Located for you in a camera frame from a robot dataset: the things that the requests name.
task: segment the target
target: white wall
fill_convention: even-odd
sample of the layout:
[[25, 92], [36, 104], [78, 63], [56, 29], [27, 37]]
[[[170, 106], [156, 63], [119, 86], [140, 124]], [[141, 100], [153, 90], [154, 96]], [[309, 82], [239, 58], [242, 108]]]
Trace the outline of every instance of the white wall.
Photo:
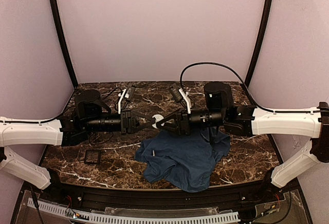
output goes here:
[[[267, 107], [302, 108], [329, 101], [328, 0], [273, 0], [259, 62], [251, 81], [256, 100]], [[283, 159], [307, 138], [275, 136]], [[299, 177], [315, 224], [327, 223], [329, 166]]]
[[[0, 0], [0, 116], [45, 119], [59, 114], [73, 88], [49, 0]], [[13, 146], [38, 163], [43, 146]], [[0, 223], [10, 222], [22, 181], [0, 172]]]
[[[245, 76], [264, 0], [59, 0], [78, 81], [178, 80], [197, 61]], [[187, 80], [236, 80], [218, 67]]]

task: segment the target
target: marble tabletop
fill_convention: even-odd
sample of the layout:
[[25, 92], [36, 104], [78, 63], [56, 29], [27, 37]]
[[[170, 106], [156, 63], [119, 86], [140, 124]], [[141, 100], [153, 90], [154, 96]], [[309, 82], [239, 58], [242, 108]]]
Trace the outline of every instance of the marble tabletop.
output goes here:
[[[127, 109], [152, 116], [170, 114], [181, 107], [176, 104], [169, 86], [174, 82], [134, 82], [135, 95]], [[195, 101], [195, 107], [204, 108], [205, 98], [203, 86], [206, 82], [185, 82], [186, 90]], [[226, 82], [232, 87], [234, 103], [236, 105], [250, 104], [247, 96], [237, 82]], [[75, 94], [86, 89], [97, 89], [104, 97], [115, 87], [127, 87], [127, 82], [113, 83], [86, 83], [80, 84]], [[118, 98], [114, 92], [104, 102], [111, 108]], [[74, 97], [69, 106], [73, 106]], [[112, 134], [92, 134], [89, 141], [77, 146], [47, 148], [42, 166], [58, 172], [63, 183], [82, 186], [93, 186], [112, 189], [174, 189], [165, 180], [148, 183], [143, 178], [146, 164], [134, 160], [135, 152], [144, 139], [155, 137], [157, 129], [148, 128], [135, 134], [121, 135], [120, 132]], [[99, 164], [86, 164], [87, 150], [101, 152]], [[279, 165], [267, 135], [254, 137], [239, 137], [231, 135], [231, 150], [215, 167], [210, 185], [228, 185], [244, 183], [263, 178], [266, 171]]]

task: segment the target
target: cloth fold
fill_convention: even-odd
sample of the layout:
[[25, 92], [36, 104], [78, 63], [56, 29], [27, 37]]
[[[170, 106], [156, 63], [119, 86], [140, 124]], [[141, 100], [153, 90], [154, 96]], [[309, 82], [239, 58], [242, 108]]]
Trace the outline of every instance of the cloth fold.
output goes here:
[[162, 130], [155, 138], [142, 141], [135, 160], [148, 164], [143, 175], [150, 183], [166, 179], [186, 192], [203, 191], [209, 187], [216, 164], [230, 150], [229, 135], [218, 132], [211, 143], [206, 140], [207, 129], [196, 129], [189, 136]]

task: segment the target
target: white perforated strip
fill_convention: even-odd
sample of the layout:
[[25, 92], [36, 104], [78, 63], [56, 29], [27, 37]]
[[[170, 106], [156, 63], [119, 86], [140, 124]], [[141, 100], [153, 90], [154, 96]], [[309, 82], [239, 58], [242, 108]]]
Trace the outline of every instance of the white perforated strip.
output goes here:
[[[38, 202], [39, 202], [40, 211], [57, 216], [66, 217], [65, 207], [57, 206], [42, 201], [38, 201]], [[34, 208], [32, 198], [29, 198], [27, 206]], [[190, 218], [132, 218], [132, 217], [95, 214], [95, 213], [89, 213], [89, 212], [78, 211], [78, 210], [75, 210], [75, 212], [79, 213], [83, 218], [87, 219], [87, 220], [82, 220], [82, 219], [77, 219], [77, 220], [84, 221], [87, 223], [95, 223], [95, 224], [104, 224], [104, 223], [108, 223], [108, 224], [217, 224], [217, 223], [225, 224], [225, 223], [237, 223], [238, 221], [240, 221], [237, 212], [228, 213], [228, 214], [201, 216], [201, 217], [190, 217]]]

